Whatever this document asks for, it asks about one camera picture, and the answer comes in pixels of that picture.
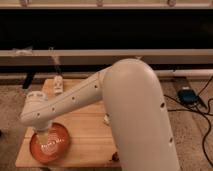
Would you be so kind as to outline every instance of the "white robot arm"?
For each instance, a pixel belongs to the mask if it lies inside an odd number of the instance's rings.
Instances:
[[[179,171],[167,108],[157,76],[145,63],[127,59],[48,101],[32,92],[21,122],[45,131],[51,120],[103,99],[123,171]]]

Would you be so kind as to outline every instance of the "small object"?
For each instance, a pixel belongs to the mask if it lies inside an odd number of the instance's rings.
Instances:
[[[104,123],[109,126],[109,115],[108,114],[105,114],[105,116],[104,116]]]
[[[183,87],[179,90],[178,97],[180,102],[185,105],[192,105],[198,102],[198,96],[195,94],[194,90],[189,87]]]
[[[103,0],[96,0],[96,4],[98,7],[103,7]]]
[[[63,77],[61,75],[54,77],[54,93],[55,95],[63,93]]]
[[[70,146],[70,136],[67,129],[53,123],[45,133],[34,133],[30,141],[30,152],[40,163],[49,163],[61,157]]]
[[[118,156],[118,152],[117,151],[112,155],[112,161],[114,161],[114,162],[118,162],[119,161],[119,156]]]
[[[205,102],[203,101],[203,99],[200,96],[198,96],[198,101],[199,101],[201,106],[203,106],[205,109],[207,109]]]
[[[174,7],[176,5],[176,0],[168,0],[167,1],[167,4],[170,6],[170,7]]]
[[[19,0],[21,6],[23,7],[27,7],[29,5],[29,0]]]

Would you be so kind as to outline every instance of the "black cable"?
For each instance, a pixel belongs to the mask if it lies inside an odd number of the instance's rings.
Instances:
[[[169,99],[171,99],[171,100],[173,100],[174,102],[176,102],[177,104],[183,106],[184,108],[187,108],[188,111],[191,111],[191,112],[194,112],[194,113],[198,113],[198,114],[200,113],[199,111],[194,110],[194,109],[192,109],[191,107],[182,104],[181,102],[179,102],[178,100],[176,100],[176,99],[173,98],[173,97],[170,97],[170,96],[168,96],[168,95],[166,95],[166,94],[164,94],[164,96],[167,97],[167,98],[169,98]],[[211,102],[212,100],[213,100],[213,99],[209,99],[209,100],[208,100],[208,110],[209,110],[209,111],[210,111],[210,102]],[[213,114],[211,114],[211,113],[209,113],[209,112],[202,112],[202,113],[205,114],[205,115],[213,116]]]
[[[213,76],[210,77],[206,85],[198,92],[197,96],[200,96],[200,94],[208,87],[209,83],[212,81]]]
[[[205,114],[201,113],[201,116],[203,118],[205,118],[206,121],[208,122],[208,130],[206,131],[206,133],[204,134],[203,139],[202,139],[202,149],[203,149],[203,153],[204,153],[206,159],[208,160],[209,164],[211,165],[211,167],[213,167],[213,162],[210,160],[210,158],[209,158],[209,156],[208,156],[208,154],[206,152],[206,147],[205,147],[205,143],[206,143],[207,137],[208,137],[208,135],[210,134],[210,132],[212,130],[212,125],[211,125],[211,121],[209,120],[209,118]]]
[[[211,111],[211,106],[210,106],[210,102],[213,100],[213,98],[210,98],[208,100],[208,109],[207,109],[207,112],[202,112],[198,106],[195,106],[196,110],[193,110],[191,107],[188,107],[186,105],[183,105],[181,104],[178,100],[174,99],[173,97],[170,97],[168,95],[164,95],[165,97],[175,101],[176,103],[178,103],[179,105],[185,107],[186,109],[170,109],[168,111],[189,111],[189,112],[194,112],[196,114],[199,114],[200,116],[202,116],[208,123],[208,130],[206,131],[206,133],[204,134],[203,136],[203,139],[202,139],[202,150],[203,150],[203,153],[204,153],[204,156],[205,158],[207,159],[207,161],[209,162],[209,164],[211,165],[211,167],[213,167],[213,162],[211,161],[211,159],[209,158],[208,156],[208,153],[206,151],[206,146],[205,146],[205,143],[206,143],[206,140],[208,138],[208,135],[210,134],[211,130],[212,130],[212,125],[211,125],[211,121],[209,120],[209,118],[206,116],[206,115],[210,115],[212,116],[212,114],[210,114],[210,111]]]

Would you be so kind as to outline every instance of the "floor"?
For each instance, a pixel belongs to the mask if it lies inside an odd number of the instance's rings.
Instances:
[[[207,79],[190,80],[192,88],[198,92]],[[23,80],[1,79],[0,76],[0,129],[3,135],[0,138],[0,170],[4,171],[38,171],[38,168],[16,168],[15,160],[18,154],[26,128],[19,123],[18,116],[24,105],[26,94],[32,90],[41,90],[42,80],[34,82],[28,90],[23,90]],[[176,91],[171,80],[162,80],[161,85],[165,94],[176,98]],[[207,101],[213,96],[213,83],[202,93]],[[180,108],[177,104],[166,99],[168,109]],[[205,159],[201,140],[207,129],[206,121],[199,115],[189,112],[169,113],[174,133],[176,149],[183,171],[209,171],[211,169]],[[208,137],[207,151],[213,160],[213,133]],[[57,169],[55,171],[118,171],[120,169]]]

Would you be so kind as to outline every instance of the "wooden surface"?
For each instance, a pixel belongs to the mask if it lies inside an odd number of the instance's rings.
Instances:
[[[82,80],[64,80],[64,89],[68,90]],[[46,80],[42,91],[48,98],[53,98],[53,80]],[[112,162],[112,154],[116,151],[111,129],[103,123],[105,109],[103,102],[98,102],[67,115],[60,116],[55,122],[62,123],[71,136],[71,146],[60,159],[47,167],[119,167]],[[16,167],[42,167],[30,154],[29,142],[33,134],[28,128],[24,136]]]

